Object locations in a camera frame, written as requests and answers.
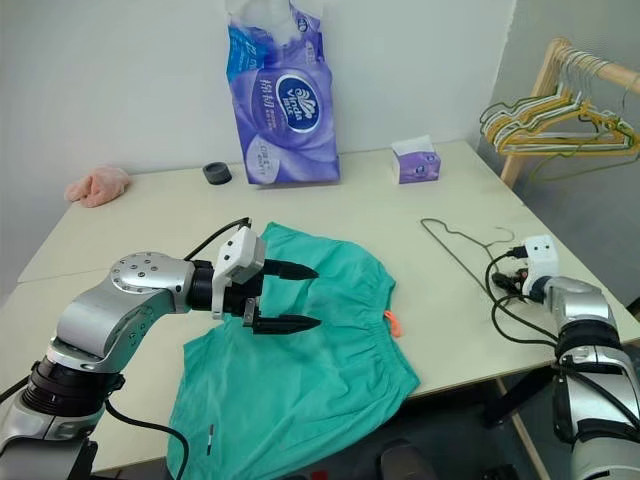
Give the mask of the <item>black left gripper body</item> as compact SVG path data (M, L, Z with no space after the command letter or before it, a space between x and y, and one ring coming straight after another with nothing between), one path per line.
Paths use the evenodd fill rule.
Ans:
M243 320L243 326L251 328L254 334L265 334L259 301L263 291L264 272L242 271L225 288L223 312Z

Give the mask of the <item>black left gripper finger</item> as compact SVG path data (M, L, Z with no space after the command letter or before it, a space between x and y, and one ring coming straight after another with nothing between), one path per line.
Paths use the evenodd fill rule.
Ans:
M303 315L259 317L254 321L254 333L261 335L290 335L311 330L320 324L320 320Z
M294 262L274 259L265 260L265 274L284 280L310 280L319 277L319 274L310 267Z

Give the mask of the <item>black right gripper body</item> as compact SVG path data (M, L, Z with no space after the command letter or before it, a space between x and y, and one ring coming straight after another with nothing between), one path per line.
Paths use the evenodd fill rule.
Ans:
M501 272L492 274L494 285L501 289L506 297L518 300L524 300L526 298L526 295L523 293L523 286L527 278L527 268L520 268L510 274Z

